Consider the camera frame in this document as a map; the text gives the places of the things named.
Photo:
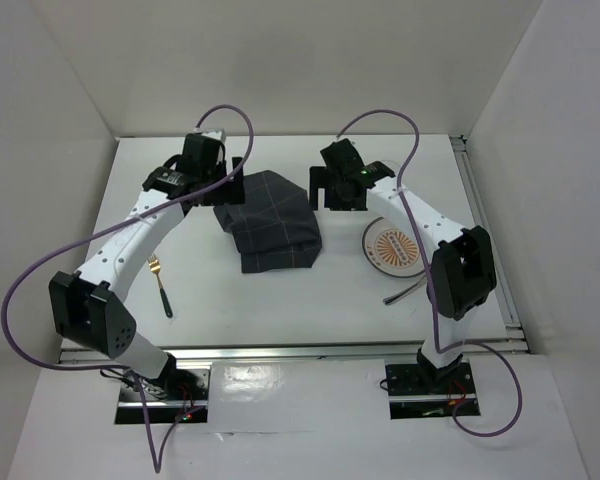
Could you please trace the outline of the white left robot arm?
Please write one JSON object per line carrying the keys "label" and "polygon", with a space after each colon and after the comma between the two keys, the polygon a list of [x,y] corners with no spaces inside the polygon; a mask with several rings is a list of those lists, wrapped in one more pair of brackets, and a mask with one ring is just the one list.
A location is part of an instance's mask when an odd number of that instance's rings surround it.
{"label": "white left robot arm", "polygon": [[49,283],[56,332],[134,371],[156,399],[179,393],[200,397],[200,381],[138,332],[124,302],[150,255],[192,208],[244,201],[241,175],[216,184],[240,162],[226,158],[225,143],[222,129],[197,128],[188,134],[181,153],[143,182],[127,226],[74,273],[58,272]]}

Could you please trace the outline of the dark grey checked cloth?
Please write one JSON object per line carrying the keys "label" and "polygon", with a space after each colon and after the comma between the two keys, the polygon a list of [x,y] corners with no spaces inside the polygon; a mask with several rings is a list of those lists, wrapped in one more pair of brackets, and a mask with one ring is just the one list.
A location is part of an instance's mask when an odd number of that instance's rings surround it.
{"label": "dark grey checked cloth", "polygon": [[233,237],[244,274],[310,268],[322,250],[305,189],[271,170],[244,177],[245,202],[214,209]]}

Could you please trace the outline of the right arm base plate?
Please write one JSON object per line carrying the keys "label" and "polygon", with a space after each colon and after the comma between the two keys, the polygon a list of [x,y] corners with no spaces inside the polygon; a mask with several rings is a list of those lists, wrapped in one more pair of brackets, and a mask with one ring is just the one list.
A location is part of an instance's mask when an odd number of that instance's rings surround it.
{"label": "right arm base plate", "polygon": [[388,395],[392,420],[479,416],[480,407],[471,366],[461,362],[457,369],[429,383],[417,363],[388,364],[379,387]]}

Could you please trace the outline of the aluminium rail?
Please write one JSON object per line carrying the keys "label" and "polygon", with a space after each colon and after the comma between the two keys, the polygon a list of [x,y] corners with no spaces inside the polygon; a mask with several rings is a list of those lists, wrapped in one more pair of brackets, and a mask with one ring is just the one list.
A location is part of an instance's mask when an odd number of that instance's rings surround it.
{"label": "aluminium rail", "polygon": [[526,335],[523,326],[520,323],[519,315],[509,288],[506,274],[502,271],[503,265],[495,245],[495,237],[491,232],[491,225],[487,219],[486,210],[478,189],[477,180],[472,170],[467,149],[467,139],[464,136],[450,136],[449,140],[474,220],[479,225],[484,227],[491,235],[491,240],[493,242],[496,278],[498,282],[495,295],[503,315],[508,341],[527,343]]}
{"label": "aluminium rail", "polygon": [[[523,339],[506,339],[487,342],[494,350],[505,354],[529,353],[529,347]],[[392,357],[415,355],[420,345],[416,343],[377,343],[377,344],[339,344],[299,347],[244,347],[244,348],[191,348],[170,349],[168,352],[179,360],[215,361],[215,360],[283,360],[283,359],[322,359],[354,357]],[[59,360],[63,364],[104,362],[104,355],[77,349],[64,349]]]}

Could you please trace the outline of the aluminium front rail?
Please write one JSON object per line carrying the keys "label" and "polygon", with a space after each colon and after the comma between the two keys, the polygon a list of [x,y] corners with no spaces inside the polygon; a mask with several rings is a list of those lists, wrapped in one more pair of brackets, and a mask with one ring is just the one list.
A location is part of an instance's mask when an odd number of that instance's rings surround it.
{"label": "aluminium front rail", "polygon": [[[529,353],[529,347],[523,339],[506,339],[487,342],[494,350],[505,354]],[[191,348],[170,349],[168,352],[179,360],[215,361],[215,360],[283,360],[283,359],[322,359],[354,357],[392,357],[415,355],[420,345],[416,343],[377,343],[377,344],[339,344],[299,347],[244,347],[244,348]],[[104,362],[104,355],[77,349],[64,349],[59,360],[63,364]]]}

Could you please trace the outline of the gold fork green handle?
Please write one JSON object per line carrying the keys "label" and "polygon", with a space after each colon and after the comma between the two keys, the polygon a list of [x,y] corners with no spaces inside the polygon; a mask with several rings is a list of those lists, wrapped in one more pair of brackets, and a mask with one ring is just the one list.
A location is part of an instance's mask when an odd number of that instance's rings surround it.
{"label": "gold fork green handle", "polygon": [[172,309],[171,303],[169,301],[167,292],[164,288],[164,284],[161,279],[161,264],[160,264],[159,258],[157,257],[156,254],[152,254],[148,258],[148,266],[149,266],[151,273],[156,278],[161,302],[162,302],[163,309],[164,309],[164,313],[167,318],[172,319],[174,317],[174,313],[173,313],[173,309]]}

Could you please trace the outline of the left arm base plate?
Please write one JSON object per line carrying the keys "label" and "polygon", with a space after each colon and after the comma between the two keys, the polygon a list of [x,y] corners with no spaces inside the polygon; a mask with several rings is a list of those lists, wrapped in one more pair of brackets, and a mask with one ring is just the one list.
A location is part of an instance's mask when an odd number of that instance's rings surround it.
{"label": "left arm base plate", "polygon": [[167,425],[180,418],[184,424],[206,423],[211,380],[209,365],[194,365],[189,373],[195,378],[196,386],[180,381],[169,393],[140,378],[140,384],[132,375],[118,375],[120,381],[114,423],[116,425],[140,425],[144,423],[142,395],[144,392],[148,418],[152,425]]}

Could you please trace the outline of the silver knife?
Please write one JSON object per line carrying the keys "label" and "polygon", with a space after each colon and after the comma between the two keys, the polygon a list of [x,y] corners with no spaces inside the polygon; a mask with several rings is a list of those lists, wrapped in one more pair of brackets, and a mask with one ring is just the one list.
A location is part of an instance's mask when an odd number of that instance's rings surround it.
{"label": "silver knife", "polygon": [[400,301],[401,299],[405,298],[406,296],[412,294],[414,291],[416,291],[417,289],[421,288],[422,286],[427,284],[427,279],[425,277],[421,277],[417,282],[415,282],[413,285],[407,287],[406,289],[393,294],[391,296],[385,297],[383,299],[383,304],[386,306],[392,305],[398,301]]}

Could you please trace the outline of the aluminium right side rail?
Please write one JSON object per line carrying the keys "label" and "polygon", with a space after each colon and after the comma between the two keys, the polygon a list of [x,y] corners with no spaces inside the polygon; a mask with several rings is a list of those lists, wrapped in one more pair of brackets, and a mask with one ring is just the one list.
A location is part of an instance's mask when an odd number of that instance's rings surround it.
{"label": "aluminium right side rail", "polygon": [[526,335],[523,326],[520,323],[519,315],[509,288],[506,274],[502,271],[503,265],[495,245],[495,237],[491,232],[491,225],[487,219],[486,210],[478,189],[477,180],[472,170],[467,149],[467,139],[464,136],[450,136],[449,140],[474,220],[479,225],[484,227],[491,235],[491,240],[493,242],[496,278],[498,282],[495,295],[503,315],[508,341],[527,343]]}

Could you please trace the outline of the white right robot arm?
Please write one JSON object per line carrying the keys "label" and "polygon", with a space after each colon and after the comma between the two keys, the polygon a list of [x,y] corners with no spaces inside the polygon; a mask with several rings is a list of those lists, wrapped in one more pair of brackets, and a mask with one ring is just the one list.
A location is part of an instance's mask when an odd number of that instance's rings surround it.
{"label": "white right robot arm", "polygon": [[459,367],[476,311],[497,285],[488,232],[445,217],[403,186],[384,163],[365,165],[348,139],[333,142],[321,156],[324,164],[309,168],[313,209],[323,190],[326,208],[371,210],[416,241],[435,315],[432,334],[416,356],[416,379],[424,390],[440,391]]}

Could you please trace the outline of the plate with orange sunburst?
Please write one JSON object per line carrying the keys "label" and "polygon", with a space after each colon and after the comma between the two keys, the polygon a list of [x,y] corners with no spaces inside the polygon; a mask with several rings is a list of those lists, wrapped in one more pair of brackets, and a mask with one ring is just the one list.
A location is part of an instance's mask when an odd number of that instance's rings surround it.
{"label": "plate with orange sunburst", "polygon": [[365,228],[362,249],[371,266],[389,277],[414,278],[424,273],[417,243],[382,217]]}

